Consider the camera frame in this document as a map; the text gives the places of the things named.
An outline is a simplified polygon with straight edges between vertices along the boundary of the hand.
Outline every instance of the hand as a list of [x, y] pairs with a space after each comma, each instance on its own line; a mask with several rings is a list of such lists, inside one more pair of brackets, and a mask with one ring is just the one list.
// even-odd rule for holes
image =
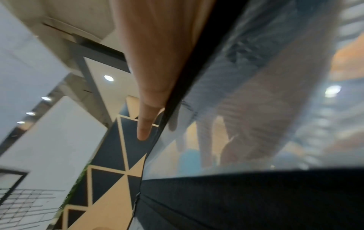
[[111, 0], [116, 29], [140, 94], [146, 140], [207, 21], [214, 0]]

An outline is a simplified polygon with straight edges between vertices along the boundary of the ceiling light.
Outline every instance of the ceiling light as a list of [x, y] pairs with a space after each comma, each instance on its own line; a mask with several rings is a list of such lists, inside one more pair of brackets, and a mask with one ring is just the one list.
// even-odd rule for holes
[[325, 97], [336, 97], [336, 95], [341, 91], [341, 86], [330, 86], [325, 91]]
[[105, 75], [104, 78], [108, 81], [114, 81], [114, 79], [109, 75]]
[[50, 99], [49, 97], [41, 97], [43, 100], [45, 101], [51, 101], [52, 99]]

